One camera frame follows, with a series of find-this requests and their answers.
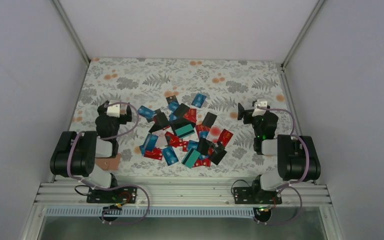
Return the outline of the tan leather card holder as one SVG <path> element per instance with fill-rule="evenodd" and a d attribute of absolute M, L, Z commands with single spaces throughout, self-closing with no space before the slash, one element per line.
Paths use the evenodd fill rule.
<path fill-rule="evenodd" d="M 121 161 L 121 154 L 118 153 L 115 157 L 95 158 L 95 164 L 104 171 L 117 171 Z"/>

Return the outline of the teal striped card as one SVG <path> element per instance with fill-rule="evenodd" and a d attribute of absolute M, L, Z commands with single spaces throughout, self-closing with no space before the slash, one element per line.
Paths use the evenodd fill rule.
<path fill-rule="evenodd" d="M 199 151 L 197 151 L 194 148 L 190 148 L 187 154 L 185 155 L 185 157 L 183 158 L 183 160 L 181 161 L 181 163 L 185 167 L 191 169 L 196 163 L 196 161 L 199 159 L 200 155 L 201 153 Z"/>
<path fill-rule="evenodd" d="M 174 130 L 175 135 L 176 135 L 179 139 L 183 139 L 183 138 L 185 138 L 185 137 L 187 137 L 187 136 L 190 136 L 190 135 L 192 135 L 194 132 L 195 132 L 194 127 L 193 127 L 191 124 L 187 124 L 187 125 L 185 125 L 185 126 L 176 128 L 176 129 Z"/>

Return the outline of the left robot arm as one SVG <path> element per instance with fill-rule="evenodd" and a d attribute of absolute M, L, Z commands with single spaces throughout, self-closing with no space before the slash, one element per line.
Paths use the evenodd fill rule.
<path fill-rule="evenodd" d="M 79 181 L 92 190 L 99 190 L 99 196 L 111 203 L 119 197 L 119 186 L 115 176 L 96 165 L 96 159 L 116 159 L 119 150 L 117 139 L 123 136 L 120 125 L 132 122 L 138 110 L 128 103 L 121 114 L 122 102 L 105 101 L 98 107 L 95 119 L 96 129 L 92 131 L 64 131 L 56 144 L 50 159 L 50 171 Z"/>

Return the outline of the red card right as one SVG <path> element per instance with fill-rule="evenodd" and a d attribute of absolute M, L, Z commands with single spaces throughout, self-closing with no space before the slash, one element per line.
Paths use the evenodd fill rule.
<path fill-rule="evenodd" d="M 232 132 L 226 129 L 223 129 L 218 137 L 217 142 L 220 142 L 224 147 L 226 147 L 229 141 L 232 139 L 232 137 L 233 137 Z"/>

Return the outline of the red card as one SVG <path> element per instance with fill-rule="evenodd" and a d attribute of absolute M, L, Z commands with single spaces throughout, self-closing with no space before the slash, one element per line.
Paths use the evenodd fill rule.
<path fill-rule="evenodd" d="M 205 159 L 197 159 L 194 165 L 192 166 L 193 168 L 196 167 L 210 167 L 211 166 L 211 161 L 208 158 Z"/>
<path fill-rule="evenodd" d="M 220 142 L 224 147 L 226 147 L 229 141 L 232 139 L 232 137 L 233 137 L 232 132 L 226 129 L 223 129 L 218 137 L 217 142 Z"/>
<path fill-rule="evenodd" d="M 163 153 L 160 148 L 154 148 L 151 151 L 145 150 L 144 157 L 161 161 L 163 158 Z"/>
<path fill-rule="evenodd" d="M 184 119 L 196 123 L 197 122 L 197 109 L 196 108 L 190 108 L 183 116 Z"/>

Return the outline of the black card upper right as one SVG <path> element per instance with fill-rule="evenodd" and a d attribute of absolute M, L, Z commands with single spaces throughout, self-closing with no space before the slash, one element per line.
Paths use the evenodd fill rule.
<path fill-rule="evenodd" d="M 217 115 L 216 114 L 213 114 L 211 112 L 208 112 L 203 121 L 202 121 L 202 125 L 205 126 L 205 127 L 208 127 L 208 128 L 211 128 L 213 126 L 213 124 L 215 123 L 216 119 L 217 119 Z"/>

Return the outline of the blue card top right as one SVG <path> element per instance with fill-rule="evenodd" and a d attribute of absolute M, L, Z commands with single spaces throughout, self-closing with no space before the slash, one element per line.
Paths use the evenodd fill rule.
<path fill-rule="evenodd" d="M 192 106 L 201 108 L 206 100 L 207 96 L 201 93 L 197 93 L 191 103 Z"/>

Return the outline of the blue card lower left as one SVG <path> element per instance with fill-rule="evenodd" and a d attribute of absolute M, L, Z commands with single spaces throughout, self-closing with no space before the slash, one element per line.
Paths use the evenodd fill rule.
<path fill-rule="evenodd" d="M 144 140 L 144 143 L 142 145 L 139 146 L 140 148 L 140 152 L 141 154 L 144 156 L 146 152 L 152 152 L 153 149 L 155 148 L 156 146 L 156 143 L 157 143 L 157 140 L 158 140 L 158 136 L 157 135 L 153 135 L 151 133 L 149 133 L 145 140 Z"/>

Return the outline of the black card left centre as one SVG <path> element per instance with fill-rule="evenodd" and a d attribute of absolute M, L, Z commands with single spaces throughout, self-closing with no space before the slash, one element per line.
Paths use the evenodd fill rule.
<path fill-rule="evenodd" d="M 160 130 L 166 130 L 171 127 L 170 122 L 164 112 L 157 113 L 153 117 L 153 120 L 154 124 L 148 131 L 150 134 L 153 134 Z"/>

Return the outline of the black card bottom right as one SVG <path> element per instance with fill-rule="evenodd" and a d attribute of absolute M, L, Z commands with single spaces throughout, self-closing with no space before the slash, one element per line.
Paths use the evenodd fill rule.
<path fill-rule="evenodd" d="M 217 147 L 213 147 L 212 148 L 212 153 L 211 155 L 209 156 L 209 160 L 215 164 L 215 165 L 219 165 L 219 163 L 221 162 L 221 160 L 224 158 L 224 156 L 226 155 L 227 151 L 225 150 L 225 147 L 223 145 L 219 145 Z"/>

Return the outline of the red card bottom left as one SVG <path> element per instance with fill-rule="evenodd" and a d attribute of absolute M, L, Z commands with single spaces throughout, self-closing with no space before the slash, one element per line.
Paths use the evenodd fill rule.
<path fill-rule="evenodd" d="M 154 148 L 151 151 L 145 150 L 144 157 L 161 161 L 163 158 L 163 153 L 160 148 Z"/>

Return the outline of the white floral card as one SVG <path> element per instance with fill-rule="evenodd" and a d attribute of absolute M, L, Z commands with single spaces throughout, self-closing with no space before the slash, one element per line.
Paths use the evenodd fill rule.
<path fill-rule="evenodd" d="M 152 133 L 157 136 L 157 141 L 155 143 L 155 148 L 164 149 L 168 145 L 168 141 L 166 139 L 166 131 L 161 129 Z"/>

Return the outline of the red card bottom centre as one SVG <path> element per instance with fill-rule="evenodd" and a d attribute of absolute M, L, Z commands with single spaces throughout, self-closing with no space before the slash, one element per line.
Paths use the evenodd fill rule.
<path fill-rule="evenodd" d="M 197 159 L 194 165 L 192 166 L 193 168 L 196 167 L 210 167 L 211 166 L 211 161 L 208 158 L 205 159 Z"/>

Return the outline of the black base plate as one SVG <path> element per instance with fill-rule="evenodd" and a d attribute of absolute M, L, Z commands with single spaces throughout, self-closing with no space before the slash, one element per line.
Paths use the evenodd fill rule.
<path fill-rule="evenodd" d="M 89 189 L 86 202 L 89 204 L 134 204 L 137 197 L 137 187 L 127 186 L 116 190 Z"/>
<path fill-rule="evenodd" d="M 251 187 L 234 187 L 232 192 L 235 204 L 280 205 L 283 203 L 281 195 L 276 191 L 253 190 Z"/>

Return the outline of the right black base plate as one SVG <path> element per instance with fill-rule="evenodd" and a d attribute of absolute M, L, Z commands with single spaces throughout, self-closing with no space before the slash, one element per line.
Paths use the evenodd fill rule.
<path fill-rule="evenodd" d="M 251 187 L 234 187 L 232 192 L 235 204 L 280 205 L 283 203 L 281 195 L 276 191 L 253 190 Z"/>

